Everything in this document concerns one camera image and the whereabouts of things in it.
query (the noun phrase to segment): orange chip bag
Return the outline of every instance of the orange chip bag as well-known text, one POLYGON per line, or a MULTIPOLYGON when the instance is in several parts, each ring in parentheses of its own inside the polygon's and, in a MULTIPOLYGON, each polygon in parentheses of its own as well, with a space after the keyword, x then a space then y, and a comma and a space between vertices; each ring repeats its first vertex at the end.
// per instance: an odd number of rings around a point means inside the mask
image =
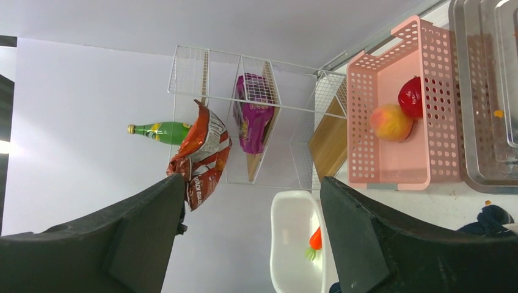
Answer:
POLYGON ((197 209, 215 190, 227 163, 232 141, 227 127, 200 101, 198 119, 178 153, 167 166, 167 175, 179 173, 186 182, 185 200, 197 209))

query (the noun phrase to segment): wooden cutting board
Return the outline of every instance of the wooden cutting board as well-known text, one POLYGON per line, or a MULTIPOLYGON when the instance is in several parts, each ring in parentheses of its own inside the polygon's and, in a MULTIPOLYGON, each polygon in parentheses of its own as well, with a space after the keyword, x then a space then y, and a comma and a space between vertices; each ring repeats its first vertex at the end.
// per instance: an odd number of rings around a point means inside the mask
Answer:
MULTIPOLYGON (((345 116, 336 96, 326 112, 345 116)), ((309 149, 318 179, 334 176, 347 160, 347 119, 325 115, 309 141, 309 149)))

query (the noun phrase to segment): bottle cap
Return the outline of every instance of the bottle cap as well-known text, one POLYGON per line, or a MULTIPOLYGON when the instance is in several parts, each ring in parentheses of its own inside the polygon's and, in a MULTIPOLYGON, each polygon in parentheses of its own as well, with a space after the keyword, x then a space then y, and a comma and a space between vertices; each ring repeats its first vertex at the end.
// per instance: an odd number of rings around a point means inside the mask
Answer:
POLYGON ((135 125, 134 124, 128 125, 128 133, 135 134, 135 125))

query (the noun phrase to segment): light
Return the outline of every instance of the light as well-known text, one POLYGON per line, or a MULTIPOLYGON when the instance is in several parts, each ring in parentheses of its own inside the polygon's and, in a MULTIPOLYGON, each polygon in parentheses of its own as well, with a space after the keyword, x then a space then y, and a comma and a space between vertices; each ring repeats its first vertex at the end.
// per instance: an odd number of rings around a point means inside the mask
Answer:
POLYGON ((0 154, 9 154, 11 143, 0 140, 0 154))

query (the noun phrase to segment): purple snack bag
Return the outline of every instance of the purple snack bag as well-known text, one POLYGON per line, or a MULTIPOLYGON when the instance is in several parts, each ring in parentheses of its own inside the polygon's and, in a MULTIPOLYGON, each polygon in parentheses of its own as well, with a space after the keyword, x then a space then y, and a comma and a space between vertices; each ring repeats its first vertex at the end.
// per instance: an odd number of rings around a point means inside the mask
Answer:
MULTIPOLYGON (((245 100, 245 87, 250 101, 273 103, 264 77, 245 73, 236 84, 235 98, 245 100)), ((233 116, 239 126, 239 144, 245 153, 259 154, 264 150, 264 129, 274 115, 272 106, 234 103, 233 116)))

